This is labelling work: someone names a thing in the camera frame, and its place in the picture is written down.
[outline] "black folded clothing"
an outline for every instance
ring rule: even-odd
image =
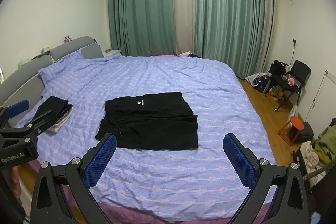
[[[49,110],[55,112],[57,118],[60,119],[66,112],[68,112],[72,108],[72,105],[69,105],[68,103],[68,100],[63,100],[55,96],[50,96],[38,107],[33,119],[43,115]]]
[[[105,103],[96,139],[109,132],[117,146],[149,150],[198,148],[197,115],[181,92],[121,97]]]

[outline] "blue gripper pad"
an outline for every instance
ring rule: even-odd
[[[84,185],[87,189],[97,185],[116,148],[116,137],[111,135],[85,169]]]
[[[223,149],[241,183],[245,187],[253,189],[255,185],[255,170],[229,135],[224,137]]]
[[[21,114],[22,112],[25,112],[28,109],[29,102],[27,100],[23,100],[16,103],[15,105],[8,107],[8,109],[6,110],[6,117],[8,119],[14,118],[15,116]]]

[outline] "wall socket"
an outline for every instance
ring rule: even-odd
[[[326,71],[325,75],[330,79],[332,80],[332,82],[334,82],[334,84],[336,85],[336,76],[333,75],[330,71]]]

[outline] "metal screw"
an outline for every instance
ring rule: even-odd
[[[81,161],[80,158],[74,158],[74,159],[71,160],[71,163],[75,165],[75,164],[80,163],[80,161]]]
[[[48,165],[49,165],[49,162],[45,161],[45,162],[43,162],[43,163],[41,164],[41,167],[42,167],[42,168],[47,168]]]
[[[259,162],[260,162],[261,165],[267,165],[268,164],[268,161],[265,160],[265,159],[260,159]]]
[[[296,164],[295,162],[292,162],[292,163],[291,163],[291,168],[293,168],[293,169],[297,169],[298,166],[297,166],[297,164]]]

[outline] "orange stool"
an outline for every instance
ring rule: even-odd
[[[292,123],[292,128],[287,127],[290,122]],[[305,128],[305,126],[303,125],[302,121],[298,117],[292,116],[289,119],[289,121],[283,126],[283,128],[281,128],[278,131],[278,134],[284,139],[284,141],[286,143],[288,143],[290,146],[292,146],[294,144],[294,142],[296,141],[297,137],[299,136],[300,130],[303,130],[304,128]],[[287,138],[287,136],[284,135],[285,131],[290,132],[291,140],[289,140]]]

